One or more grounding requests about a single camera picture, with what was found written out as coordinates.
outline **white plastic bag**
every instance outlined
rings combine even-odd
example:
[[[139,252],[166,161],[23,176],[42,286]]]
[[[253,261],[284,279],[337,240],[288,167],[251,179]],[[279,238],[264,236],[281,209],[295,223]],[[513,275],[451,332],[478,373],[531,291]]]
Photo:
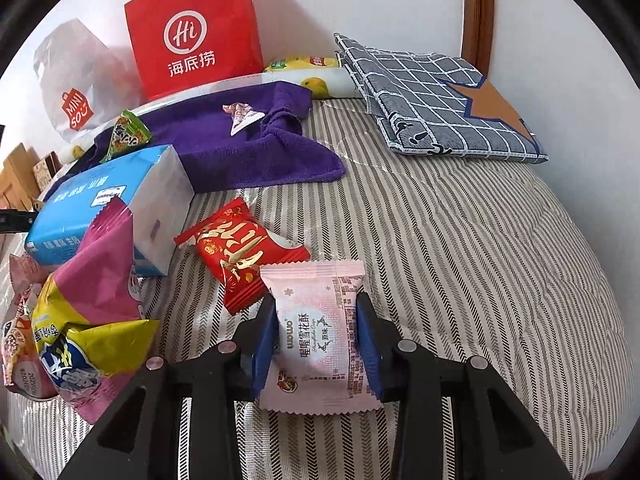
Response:
[[[51,124],[66,142],[125,108],[142,104],[142,84],[78,19],[59,25],[33,55]]]

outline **purple cloth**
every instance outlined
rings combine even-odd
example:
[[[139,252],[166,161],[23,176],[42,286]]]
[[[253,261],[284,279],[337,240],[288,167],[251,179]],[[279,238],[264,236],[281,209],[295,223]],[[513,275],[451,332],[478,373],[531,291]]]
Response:
[[[233,118],[222,106],[233,103],[249,104],[266,115],[231,137]],[[310,90],[276,81],[194,97],[140,119],[154,136],[149,146],[172,144],[194,192],[204,193],[330,182],[343,176],[346,170],[334,152],[302,136],[301,119],[308,116],[310,107]],[[76,162],[73,174],[99,163],[107,152],[111,129],[96,137],[95,149]]]

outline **bed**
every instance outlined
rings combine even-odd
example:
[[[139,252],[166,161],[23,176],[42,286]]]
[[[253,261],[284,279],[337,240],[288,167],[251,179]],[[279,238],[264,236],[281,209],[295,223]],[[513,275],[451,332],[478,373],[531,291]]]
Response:
[[[632,369],[610,286],[548,187],[527,164],[396,155],[361,100],[314,101],[305,135],[342,158],[345,177],[197,195],[186,224],[240,195],[263,225],[304,240],[313,259],[363,260],[380,316],[442,357],[485,356],[583,478],[620,424]],[[255,315],[257,304],[229,316],[222,292],[196,254],[177,250],[169,275],[143,285],[147,314],[162,320],[155,352],[171,362],[196,357]],[[396,409],[313,417],[237,404],[244,476],[386,479]],[[452,478],[446,399],[443,410]],[[53,480],[90,427],[59,399],[8,394],[8,429]],[[180,442],[178,478],[187,479]]]

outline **metal screw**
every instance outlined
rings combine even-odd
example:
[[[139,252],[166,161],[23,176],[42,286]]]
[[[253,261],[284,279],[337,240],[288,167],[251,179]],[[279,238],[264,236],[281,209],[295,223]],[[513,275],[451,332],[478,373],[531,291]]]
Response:
[[[469,363],[476,370],[484,370],[489,365],[489,361],[487,361],[481,355],[474,355],[471,359],[469,359]]]
[[[221,354],[231,354],[236,351],[238,345],[231,340],[223,341],[218,345],[218,352]]]
[[[164,366],[164,359],[161,357],[150,357],[146,361],[146,367],[149,370],[159,370],[162,366]]]
[[[415,352],[416,348],[418,348],[418,345],[410,339],[402,339],[402,341],[398,342],[398,349],[402,352]]]

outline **pink and yellow snack package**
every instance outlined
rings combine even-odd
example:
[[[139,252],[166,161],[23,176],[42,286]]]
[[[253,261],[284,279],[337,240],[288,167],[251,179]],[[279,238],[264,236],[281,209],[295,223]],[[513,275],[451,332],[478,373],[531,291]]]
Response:
[[[260,407],[309,415],[382,407],[369,388],[356,348],[362,262],[267,265],[260,275],[276,300],[280,325]]]
[[[158,321],[141,319],[133,270],[133,216],[114,197],[76,255],[48,277],[33,312],[40,361],[89,424],[142,366],[158,328]]]
[[[9,256],[9,277],[14,298],[2,324],[2,376],[11,392],[32,400],[58,395],[40,364],[31,331],[31,313],[49,273],[28,254]]]

